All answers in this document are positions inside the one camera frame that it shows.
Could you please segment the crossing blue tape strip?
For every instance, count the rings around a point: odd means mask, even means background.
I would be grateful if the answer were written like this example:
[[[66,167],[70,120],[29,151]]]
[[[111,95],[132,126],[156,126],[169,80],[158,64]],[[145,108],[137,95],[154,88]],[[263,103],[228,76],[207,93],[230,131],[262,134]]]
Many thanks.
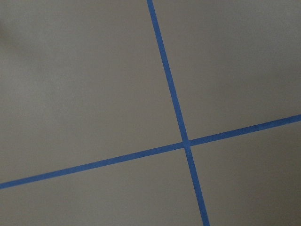
[[[244,128],[240,128],[240,129],[230,130],[230,131],[226,131],[226,132],[222,132],[222,133],[218,133],[218,134],[214,134],[214,135],[199,137],[199,138],[190,140],[189,144],[191,146],[197,146],[197,145],[211,143],[211,142],[218,141],[218,140],[228,139],[231,137],[237,137],[237,136],[241,136],[241,135],[245,135],[245,134],[249,134],[249,133],[254,133],[254,132],[261,131],[261,130],[280,127],[280,126],[284,126],[284,125],[288,125],[288,124],[292,124],[292,123],[296,123],[296,122],[300,122],[300,121],[301,121],[301,116],[298,114],[298,115],[290,116],[287,118],[282,118],[282,119],[275,120],[275,121],[269,121],[269,122],[265,122],[265,123],[261,123],[261,124],[257,124],[257,125],[253,125],[253,126],[248,126],[248,127],[244,127]],[[39,174],[36,176],[31,176],[31,177],[27,177],[27,178],[21,178],[21,179],[17,179],[17,180],[4,182],[4,183],[0,184],[0,188],[6,189],[6,188],[20,186],[20,185],[24,185],[24,184],[28,184],[28,183],[37,182],[37,181],[61,177],[61,176],[78,173],[78,172],[82,172],[82,171],[86,171],[86,170],[92,170],[92,169],[96,169],[96,168],[100,168],[100,167],[104,167],[104,166],[108,166],[108,165],[113,165],[113,164],[117,164],[117,163],[121,163],[121,162],[125,162],[125,161],[130,161],[130,160],[135,160],[135,159],[139,159],[139,158],[143,158],[143,157],[147,157],[147,156],[157,155],[160,153],[166,153],[166,152],[170,152],[170,151],[174,151],[174,150],[178,150],[178,149],[182,149],[182,148],[184,148],[184,144],[181,142],[175,143],[175,144],[170,144],[170,145],[166,145],[166,146],[162,146],[162,147],[152,148],[152,149],[148,149],[145,151],[139,151],[136,153],[126,154],[126,155],[109,158],[109,159],[105,159],[105,160],[101,160],[101,161],[96,161],[96,162],[92,162],[92,163],[88,163],[88,164],[83,164],[83,165],[79,165],[79,166],[75,166],[75,167],[70,167],[70,168],[66,168],[66,169],[43,173],[43,174]]]

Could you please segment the long blue tape strip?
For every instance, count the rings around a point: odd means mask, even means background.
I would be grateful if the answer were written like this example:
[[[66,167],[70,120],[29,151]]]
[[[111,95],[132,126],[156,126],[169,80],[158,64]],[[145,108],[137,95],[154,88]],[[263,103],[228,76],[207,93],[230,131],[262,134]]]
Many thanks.
[[[167,80],[168,88],[169,88],[169,91],[170,91],[170,95],[171,95],[171,99],[172,99],[172,103],[173,103],[174,112],[175,112],[175,115],[176,115],[179,131],[180,131],[180,134],[181,134],[182,144],[183,144],[183,148],[185,150],[186,160],[187,160],[188,167],[189,167],[189,170],[190,170],[190,176],[191,176],[191,180],[192,180],[192,183],[193,183],[196,199],[197,199],[197,202],[198,202],[198,208],[199,208],[199,211],[200,211],[202,223],[203,223],[204,226],[210,226],[210,221],[209,221],[209,217],[208,217],[208,214],[207,214],[205,201],[204,201],[204,197],[203,197],[203,194],[202,194],[202,189],[201,189],[201,185],[200,185],[200,182],[199,182],[198,173],[197,173],[197,170],[196,170],[195,161],[194,161],[194,158],[193,158],[190,142],[189,142],[189,139],[188,139],[188,135],[187,135],[187,131],[186,131],[186,127],[185,127],[185,123],[184,123],[184,119],[183,119],[179,99],[178,99],[178,96],[177,96],[177,91],[176,91],[173,76],[172,76],[172,72],[171,72],[168,57],[167,57],[167,54],[166,54],[164,41],[163,41],[163,38],[162,38],[160,26],[159,26],[159,23],[158,23],[156,10],[155,10],[153,1],[148,0],[147,5],[148,5],[151,21],[152,21],[154,33],[155,33],[155,36],[156,36],[156,41],[157,41],[157,45],[158,45],[162,65],[163,65],[164,72],[165,72],[165,75],[166,75],[166,80]]]

